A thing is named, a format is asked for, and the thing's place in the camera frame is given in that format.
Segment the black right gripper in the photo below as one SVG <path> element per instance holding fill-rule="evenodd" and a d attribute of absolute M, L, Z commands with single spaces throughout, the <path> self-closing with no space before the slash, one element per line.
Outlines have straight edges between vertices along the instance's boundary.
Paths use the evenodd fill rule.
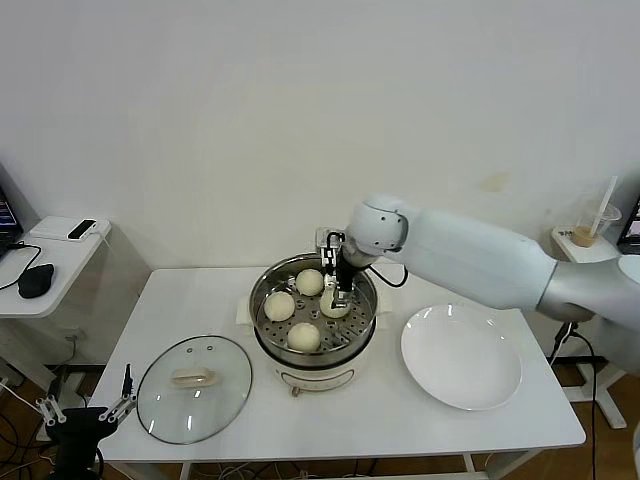
<path fill-rule="evenodd" d="M 360 252 L 353 246 L 343 244 L 337 255 L 336 268 L 324 272 L 324 286 L 333 290 L 332 308 L 346 310 L 351 308 L 353 280 L 362 269 Z"/>

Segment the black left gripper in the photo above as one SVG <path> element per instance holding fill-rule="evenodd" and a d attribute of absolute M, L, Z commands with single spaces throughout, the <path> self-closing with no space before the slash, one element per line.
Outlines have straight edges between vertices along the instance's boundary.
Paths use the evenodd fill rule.
<path fill-rule="evenodd" d="M 52 479 L 100 479 L 104 459 L 98 444 L 111 436 L 137 405 L 131 365 L 125 366 L 120 396 L 109 407 L 62 410 L 58 397 L 63 382 L 56 377 L 44 397 L 36 400 L 44 424 L 51 427 L 51 440 L 57 446 Z"/>

